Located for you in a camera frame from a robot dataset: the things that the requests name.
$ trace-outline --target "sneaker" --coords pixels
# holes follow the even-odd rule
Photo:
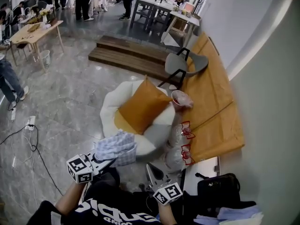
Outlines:
[[[93,21],[93,20],[94,20],[94,18],[90,17],[89,19],[84,20],[84,21],[87,22],[87,21]]]
[[[26,86],[26,87],[24,88],[24,95],[23,95],[23,97],[20,98],[21,101],[23,101],[23,100],[25,99],[25,97],[26,97],[26,95],[28,94],[28,92],[29,92],[29,87]]]
[[[15,106],[17,106],[17,103],[15,101],[11,102],[11,108],[14,108]]]
[[[119,20],[128,21],[128,20],[130,20],[130,17],[123,16],[123,17],[120,17]]]

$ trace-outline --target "black t-shirt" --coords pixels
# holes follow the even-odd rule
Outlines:
[[[154,216],[149,215],[146,201],[138,199],[135,194],[116,187],[103,185],[92,198],[86,197],[68,216],[61,216],[64,225],[159,225]],[[60,213],[48,201],[41,203],[31,217],[28,225],[50,225],[59,219]]]

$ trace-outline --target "gray tile floor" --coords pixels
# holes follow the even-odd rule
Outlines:
[[[0,140],[21,129],[24,122],[35,115],[40,152],[64,193],[72,182],[66,161],[90,151],[103,138],[99,113],[105,95],[121,82],[140,80],[143,75],[89,61],[87,55],[96,46],[94,41],[64,36],[62,40],[65,53],[54,35],[40,42],[41,50],[51,51],[52,61],[46,74],[32,55],[27,62],[16,53],[16,73],[30,92],[18,103],[14,123],[8,121],[9,112],[1,114]],[[10,52],[7,59],[13,61]],[[29,138],[30,132],[20,132],[0,146],[0,197],[6,204],[5,214],[11,224],[25,224],[36,210],[33,183],[38,205],[43,200],[54,203],[60,197],[37,153],[34,153],[34,171],[32,159],[23,163],[30,156],[30,146],[24,136]],[[36,144],[36,137],[33,131],[32,144]],[[120,175],[130,191],[146,182],[143,162],[120,168]]]

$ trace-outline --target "blue jeans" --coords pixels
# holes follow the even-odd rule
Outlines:
[[[6,96],[8,101],[12,103],[13,101],[15,101],[15,96],[10,87],[5,82],[5,79],[16,91],[18,98],[24,96],[24,90],[20,85],[19,79],[15,74],[15,71],[11,67],[10,62],[3,58],[2,60],[0,60],[0,89],[2,90],[3,94]]]

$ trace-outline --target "white sneaker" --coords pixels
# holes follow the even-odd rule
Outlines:
[[[87,21],[93,21],[93,20],[94,20],[94,18],[90,17],[89,19],[84,20],[84,21],[87,22]]]
[[[28,92],[29,92],[29,87],[26,86],[26,87],[24,88],[24,95],[23,95],[23,97],[20,98],[21,101],[23,101],[23,100],[25,99],[25,97],[26,97],[26,95],[28,94]]]

